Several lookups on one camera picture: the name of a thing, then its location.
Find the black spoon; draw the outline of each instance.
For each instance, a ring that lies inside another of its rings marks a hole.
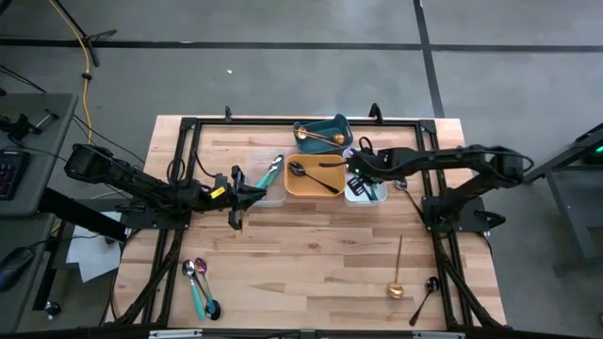
[[[317,178],[314,178],[310,174],[306,173],[305,169],[302,166],[302,164],[300,164],[299,162],[291,161],[288,164],[288,167],[289,167],[289,170],[291,171],[291,173],[293,173],[294,175],[297,175],[297,176],[307,176],[308,178],[314,180],[315,182],[317,182],[317,183],[325,186],[328,190],[330,190],[331,192],[333,192],[333,194],[339,194],[339,189],[337,189],[337,188],[335,188],[333,186],[328,186],[327,184],[322,183]]]
[[[411,318],[411,321],[408,322],[410,324],[410,326],[414,326],[416,324],[416,321],[418,320],[418,315],[421,314],[421,309],[423,308],[423,305],[425,304],[425,300],[427,300],[427,297],[431,293],[436,292],[437,290],[440,289],[440,280],[437,279],[436,277],[430,277],[427,280],[427,282],[425,282],[425,287],[427,287],[427,296],[425,296],[425,298],[423,299],[423,302],[421,302],[421,306],[418,307],[418,310],[416,310],[415,315],[413,315],[413,317]]]

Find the concrete floor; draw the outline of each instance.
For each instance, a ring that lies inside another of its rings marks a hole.
[[[117,28],[114,39],[419,42],[412,0],[222,0],[178,2],[65,0],[90,33]],[[432,43],[603,44],[597,0],[423,0]],[[41,0],[21,0],[0,18],[0,36],[70,39]],[[93,127],[144,156],[158,114],[366,115],[377,102],[387,116],[433,117],[421,52],[226,49],[102,49],[90,89]],[[600,54],[434,53],[446,117],[460,118],[467,143],[502,144],[536,160],[601,122]],[[81,51],[2,47],[0,64],[51,92],[81,91]],[[32,89],[7,77],[9,92]],[[77,114],[82,117],[81,105]],[[72,128],[61,154],[84,135]],[[126,153],[118,156],[132,160]],[[77,198],[106,192],[65,178],[51,186]],[[551,266],[576,250],[543,182],[485,196],[508,218],[492,244],[511,326],[603,336],[601,272],[558,279]],[[98,323],[110,275],[54,298],[52,322],[27,315],[21,331]],[[70,276],[61,281],[77,281]]]

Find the white container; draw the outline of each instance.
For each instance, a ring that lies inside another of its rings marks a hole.
[[[270,186],[266,187],[266,196],[253,204],[255,207],[281,207],[285,204],[285,161],[287,152],[283,149],[250,151],[245,163],[245,183],[255,186],[268,172],[272,160],[279,154],[283,155],[283,166]]]
[[[350,157],[350,149],[347,149],[343,152],[343,157]],[[373,186],[373,189],[375,190],[375,195],[377,196],[376,201],[371,201],[366,193],[363,193],[359,196],[354,195],[354,193],[348,186],[348,181],[355,177],[357,177],[356,174],[350,173],[346,170],[346,189],[344,190],[344,195],[346,197],[346,205],[352,207],[371,207],[377,206],[381,202],[384,202],[385,199],[387,199],[387,185],[385,184],[385,182]]]

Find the wooden table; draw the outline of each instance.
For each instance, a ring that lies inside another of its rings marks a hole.
[[[166,176],[181,118],[157,117],[146,161],[147,173],[158,178]],[[464,144],[459,120],[435,121],[441,148]],[[376,149],[416,147],[415,134],[409,128],[352,127],[352,132],[356,139],[369,137]],[[209,172],[230,173],[235,164],[245,170],[250,150],[278,147],[295,152],[291,130],[284,126],[204,126],[201,137],[199,155]],[[454,169],[447,170],[446,175],[449,186],[458,186],[471,177],[471,172]],[[213,180],[200,170],[195,170],[195,177],[213,185]],[[419,202],[424,194],[420,175],[407,179],[409,192]],[[178,269],[170,327],[444,329],[439,293],[427,300],[416,326],[408,325],[426,295],[425,281],[437,275],[435,259],[431,237],[408,197],[392,183],[387,184],[387,201],[378,207],[349,207],[343,197],[317,200],[291,195],[284,207],[252,207],[245,214],[242,233],[228,226],[226,211],[194,214],[179,259],[182,262],[202,256],[207,261],[208,280],[212,294],[222,305],[222,318],[215,322],[198,320],[188,280]],[[115,287],[119,315],[149,279],[157,234],[158,231],[142,231],[125,249]],[[403,244],[399,276],[405,294],[401,300],[393,300],[385,295],[385,287],[394,279],[400,234]],[[486,244],[475,234],[459,234],[459,247],[467,284],[491,315],[504,323],[497,278]],[[449,284],[455,314],[461,321],[458,294],[454,284]],[[160,286],[154,318],[162,294]]]

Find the computer mouse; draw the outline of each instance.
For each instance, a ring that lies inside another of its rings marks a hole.
[[[34,259],[34,251],[27,247],[14,249],[0,262],[0,292],[6,292],[19,281],[19,277]]]

